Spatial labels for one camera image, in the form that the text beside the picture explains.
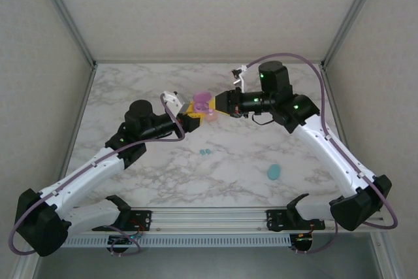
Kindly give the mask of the aluminium side rail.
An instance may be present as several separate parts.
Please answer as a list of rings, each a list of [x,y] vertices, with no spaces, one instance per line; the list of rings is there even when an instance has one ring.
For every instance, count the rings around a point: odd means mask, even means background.
[[[81,123],[82,123],[82,118],[83,118],[83,115],[84,115],[84,111],[86,109],[86,105],[88,103],[89,95],[91,93],[91,89],[92,89],[92,85],[93,85],[93,82],[94,82],[94,79],[95,79],[97,68],[98,68],[98,64],[97,64],[97,62],[94,62],[93,67],[91,68],[91,71],[89,72],[88,80],[87,80],[87,83],[86,83],[86,88],[84,90],[80,106],[78,107],[78,111],[77,111],[76,119],[75,119],[75,122],[74,122],[74,126],[72,128],[71,136],[69,138],[69,143],[68,143],[67,148],[65,150],[65,153],[63,155],[63,161],[62,161],[61,166],[60,166],[59,171],[58,171],[58,175],[57,175],[58,180],[64,178],[66,173],[67,173],[67,169],[69,167],[69,163],[70,163],[70,160],[71,160],[72,152],[74,150],[74,145],[75,145],[75,142],[76,142],[76,138],[78,136],[78,132],[79,132],[79,129],[80,129],[80,126],[81,126]]]
[[[349,151],[347,133],[344,128],[344,123],[342,119],[342,108],[336,97],[337,96],[336,87],[332,83],[328,68],[323,64],[321,64],[321,75],[323,77],[323,81],[327,90],[328,100],[330,103],[330,108],[332,110],[332,115],[334,116],[334,121],[336,124],[336,129],[338,132],[339,139],[344,144],[347,151]]]

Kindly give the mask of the control circuit board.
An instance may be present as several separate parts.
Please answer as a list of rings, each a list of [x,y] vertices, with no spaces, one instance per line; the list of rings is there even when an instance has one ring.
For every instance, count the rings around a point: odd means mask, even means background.
[[[110,252],[111,255],[116,255],[118,257],[139,254],[141,252],[141,247],[138,242],[139,239],[140,237],[138,237],[137,235],[129,235],[128,237],[110,236],[110,247],[108,247],[107,250]],[[129,248],[131,246],[135,246],[136,250],[130,252]]]
[[[290,249],[297,254],[306,254],[312,247],[313,238],[311,233],[291,234]]]

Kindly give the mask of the aluminium frame leg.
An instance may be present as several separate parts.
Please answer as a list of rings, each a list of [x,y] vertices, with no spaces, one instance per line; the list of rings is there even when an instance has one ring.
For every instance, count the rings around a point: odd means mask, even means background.
[[[387,232],[370,233],[374,252],[383,279],[406,279]]]
[[[33,279],[38,263],[38,255],[20,256],[9,279]]]

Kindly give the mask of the aluminium back rail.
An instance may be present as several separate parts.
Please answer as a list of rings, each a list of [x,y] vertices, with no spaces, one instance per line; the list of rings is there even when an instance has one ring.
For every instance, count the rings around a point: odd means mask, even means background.
[[[157,63],[184,63],[184,64],[205,64],[205,63],[214,63],[214,64],[221,64],[221,63],[230,63],[230,64],[250,64],[252,60],[250,59],[236,59],[236,58],[229,58],[229,59],[97,59],[96,63],[98,64],[157,64]]]

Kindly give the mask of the aluminium frame post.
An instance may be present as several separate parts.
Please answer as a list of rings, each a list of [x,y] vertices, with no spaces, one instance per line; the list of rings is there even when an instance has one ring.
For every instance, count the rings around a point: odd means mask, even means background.
[[[97,62],[95,61],[94,57],[92,56],[85,40],[82,37],[80,30],[78,29],[77,25],[75,24],[71,13],[69,12],[67,5],[65,4],[64,0],[51,0],[54,8],[56,9],[63,25],[69,31],[70,36],[72,37],[73,41],[77,45],[79,51],[83,55],[84,59],[87,61],[89,67],[94,71],[97,67]]]
[[[333,59],[336,57],[339,49],[341,48],[358,15],[360,14],[365,2],[366,0],[352,0],[340,26],[337,29],[335,36],[331,41],[329,48],[325,53],[324,58],[321,60],[321,66],[324,71],[327,70]]]

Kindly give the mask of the purple earbud charging case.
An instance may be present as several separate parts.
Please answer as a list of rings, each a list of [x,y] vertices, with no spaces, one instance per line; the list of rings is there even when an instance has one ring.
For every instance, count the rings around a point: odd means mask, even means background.
[[[193,96],[193,111],[196,113],[209,113],[212,94],[208,91],[196,93]]]

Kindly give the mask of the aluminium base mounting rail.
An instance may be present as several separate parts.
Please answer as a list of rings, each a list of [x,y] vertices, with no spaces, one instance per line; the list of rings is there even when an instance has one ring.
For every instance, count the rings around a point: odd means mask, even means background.
[[[151,210],[148,233],[161,234],[244,234],[268,233],[266,211],[275,207],[195,207],[135,208]],[[120,211],[114,205],[89,205],[70,211],[65,219],[72,223],[69,234],[90,232],[92,227],[114,220]]]

